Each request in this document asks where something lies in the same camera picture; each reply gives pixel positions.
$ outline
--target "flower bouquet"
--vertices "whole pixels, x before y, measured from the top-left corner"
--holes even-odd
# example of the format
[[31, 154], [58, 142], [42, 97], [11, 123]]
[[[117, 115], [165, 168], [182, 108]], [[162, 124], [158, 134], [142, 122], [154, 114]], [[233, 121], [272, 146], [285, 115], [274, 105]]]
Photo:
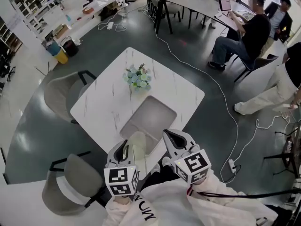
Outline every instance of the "flower bouquet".
[[131, 65], [129, 68], [126, 68], [126, 73], [123, 74], [123, 79], [129, 84], [132, 85], [135, 91], [140, 89], [150, 90], [150, 69], [144, 68], [145, 64], [139, 66], [138, 69]]

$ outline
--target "yellow bucket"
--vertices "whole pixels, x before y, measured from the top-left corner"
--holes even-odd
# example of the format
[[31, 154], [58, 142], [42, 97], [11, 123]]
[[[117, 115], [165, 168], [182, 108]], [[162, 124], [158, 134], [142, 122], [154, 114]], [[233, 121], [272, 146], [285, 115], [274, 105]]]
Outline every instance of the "yellow bucket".
[[68, 57], [64, 53], [64, 51], [61, 49], [60, 52], [55, 55], [55, 58], [60, 62], [61, 64], [65, 64], [68, 62]]

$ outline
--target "laptop screen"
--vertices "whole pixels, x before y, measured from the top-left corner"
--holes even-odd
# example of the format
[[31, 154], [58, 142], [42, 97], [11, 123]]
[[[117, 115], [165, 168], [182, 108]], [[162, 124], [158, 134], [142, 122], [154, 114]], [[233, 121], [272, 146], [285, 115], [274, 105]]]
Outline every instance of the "laptop screen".
[[230, 0], [218, 0], [220, 3], [221, 11], [231, 11]]

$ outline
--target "beige pants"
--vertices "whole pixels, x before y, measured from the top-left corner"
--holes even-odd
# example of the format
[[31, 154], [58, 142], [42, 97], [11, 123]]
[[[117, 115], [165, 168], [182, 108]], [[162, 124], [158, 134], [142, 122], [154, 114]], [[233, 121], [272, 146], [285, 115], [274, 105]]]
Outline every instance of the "beige pants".
[[272, 37], [269, 36], [267, 42], [265, 43], [265, 45], [263, 45], [263, 47], [261, 49], [261, 53], [259, 55], [259, 58], [262, 58], [264, 56], [264, 54], [268, 51], [268, 49], [273, 45], [274, 41], [275, 40]]
[[235, 105], [235, 111], [242, 115], [253, 114], [267, 106], [280, 105], [289, 100], [298, 88], [287, 74], [285, 65], [277, 67], [264, 92], [258, 96]]

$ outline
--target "blue jeans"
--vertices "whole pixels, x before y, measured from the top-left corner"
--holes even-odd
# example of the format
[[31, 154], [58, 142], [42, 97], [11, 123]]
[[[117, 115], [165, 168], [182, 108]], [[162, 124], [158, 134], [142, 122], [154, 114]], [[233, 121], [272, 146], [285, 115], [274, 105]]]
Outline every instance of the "blue jeans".
[[213, 62], [223, 65], [227, 53], [238, 55], [247, 64], [249, 69], [253, 69], [254, 61], [250, 59], [242, 40], [234, 41], [226, 37], [218, 37], [213, 48]]

